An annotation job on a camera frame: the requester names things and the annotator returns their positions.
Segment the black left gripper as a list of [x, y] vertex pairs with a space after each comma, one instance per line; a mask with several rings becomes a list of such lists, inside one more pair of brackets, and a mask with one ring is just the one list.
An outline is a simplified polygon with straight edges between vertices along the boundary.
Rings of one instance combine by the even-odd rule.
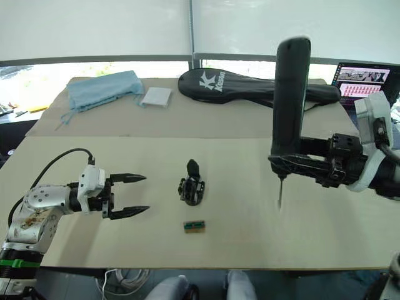
[[143, 213], [148, 210], [150, 206], [124, 207], [120, 211], [113, 211], [114, 193], [112, 192], [112, 187], [114, 186], [114, 183], [136, 183], [146, 179], [146, 176], [140, 174], [111, 174], [109, 178], [106, 178], [102, 190], [97, 189], [96, 191], [89, 193], [89, 196], [87, 197], [89, 211], [100, 211], [102, 212], [102, 217], [104, 219], [108, 218], [110, 220], [131, 218], [137, 214]]

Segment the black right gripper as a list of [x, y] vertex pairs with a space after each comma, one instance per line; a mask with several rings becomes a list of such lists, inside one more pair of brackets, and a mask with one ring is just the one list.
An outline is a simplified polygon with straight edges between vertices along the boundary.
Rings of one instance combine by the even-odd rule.
[[[337, 188], [356, 182], [363, 170], [366, 156], [356, 136], [335, 133], [330, 139], [300, 138], [301, 154], [271, 154], [268, 157], [273, 173], [280, 182], [290, 174], [320, 180], [325, 188]], [[302, 154], [327, 154], [325, 161]]]

